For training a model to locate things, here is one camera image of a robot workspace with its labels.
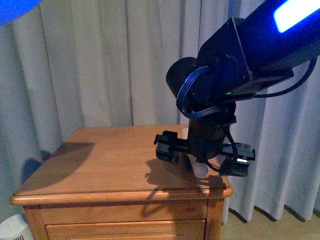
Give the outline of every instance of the curtain fold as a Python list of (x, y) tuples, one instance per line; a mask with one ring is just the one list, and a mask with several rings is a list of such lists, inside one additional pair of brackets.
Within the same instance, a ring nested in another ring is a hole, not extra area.
[[(43, 0), (0, 26), (0, 222), (20, 211), (9, 204), (12, 192), (77, 128), (188, 123), (168, 69), (262, 2)], [(265, 92), (291, 86), (307, 66)], [(224, 222), (229, 208), (248, 221), (255, 206), (275, 219), (284, 205), (307, 220), (320, 210), (319, 74), (318, 62), (291, 93), (237, 102), (231, 133), (256, 149), (256, 161), (248, 177), (229, 177)]]

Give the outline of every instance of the wooden nightstand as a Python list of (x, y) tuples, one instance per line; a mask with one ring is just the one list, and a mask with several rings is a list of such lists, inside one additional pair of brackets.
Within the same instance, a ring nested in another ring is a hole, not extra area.
[(226, 177), (156, 158), (186, 125), (78, 129), (11, 197), (34, 240), (218, 240)]

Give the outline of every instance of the blue light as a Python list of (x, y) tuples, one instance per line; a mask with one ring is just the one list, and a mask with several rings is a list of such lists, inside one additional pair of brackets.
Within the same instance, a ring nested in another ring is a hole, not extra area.
[(0, 26), (22, 17), (41, 0), (1, 0), (0, 1)]
[(274, 11), (273, 17), (280, 33), (287, 31), (320, 9), (320, 0), (288, 0)]

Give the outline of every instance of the wooden drawer front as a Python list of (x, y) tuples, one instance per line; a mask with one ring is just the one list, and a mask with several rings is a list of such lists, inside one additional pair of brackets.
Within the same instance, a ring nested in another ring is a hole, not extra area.
[(204, 220), (48, 225), (49, 240), (203, 240)]
[(175, 200), (137, 205), (42, 208), (45, 225), (118, 223), (166, 220), (201, 220), (207, 214), (207, 200)]

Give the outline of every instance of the floor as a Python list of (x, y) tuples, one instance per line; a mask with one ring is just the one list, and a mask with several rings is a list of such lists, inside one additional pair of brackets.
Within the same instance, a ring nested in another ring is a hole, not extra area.
[(256, 208), (251, 221), (243, 223), (238, 217), (229, 213), (228, 222), (221, 229), (221, 240), (320, 240), (319, 212), (311, 220), (304, 220), (285, 209), (280, 220), (272, 221)]

